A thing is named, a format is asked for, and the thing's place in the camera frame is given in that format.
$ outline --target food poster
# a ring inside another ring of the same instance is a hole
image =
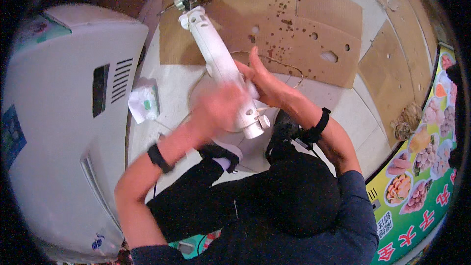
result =
[[[366,186],[380,238],[371,264],[392,264],[402,258],[448,210],[456,176],[448,164],[456,147],[456,85],[446,69],[454,63],[453,51],[441,47],[419,127]]]

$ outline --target hand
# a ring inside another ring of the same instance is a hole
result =
[[[285,94],[292,92],[293,89],[268,72],[258,56],[258,51],[256,46],[250,51],[250,67],[234,60],[235,65],[246,80],[251,80],[255,84],[262,103],[281,109]]]
[[[199,100],[193,109],[190,123],[202,139],[208,140],[223,129],[234,126],[240,107],[248,99],[248,92],[236,84],[220,87]]]

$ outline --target hole in cardboard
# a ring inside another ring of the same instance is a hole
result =
[[[334,54],[331,50],[324,51],[323,53],[321,53],[321,58],[329,62],[339,61],[339,57],[336,54]]]

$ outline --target black wristband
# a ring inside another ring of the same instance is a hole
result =
[[[167,164],[165,159],[162,157],[159,148],[157,147],[157,144],[153,144],[149,147],[149,150],[147,151],[147,154],[149,155],[150,161],[154,165],[159,165],[159,168],[162,169],[162,172],[164,174],[170,173],[175,166],[170,166]]]
[[[321,139],[321,133],[326,128],[327,122],[329,122],[329,114],[331,111],[327,108],[322,108],[322,117],[319,123],[315,127],[311,127],[308,131],[305,131],[301,137],[304,142],[316,143]]]

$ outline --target brown stain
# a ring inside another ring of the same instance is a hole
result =
[[[290,28],[290,26],[293,25],[293,21],[291,21],[291,20],[281,20],[281,22],[288,25],[288,28]]]

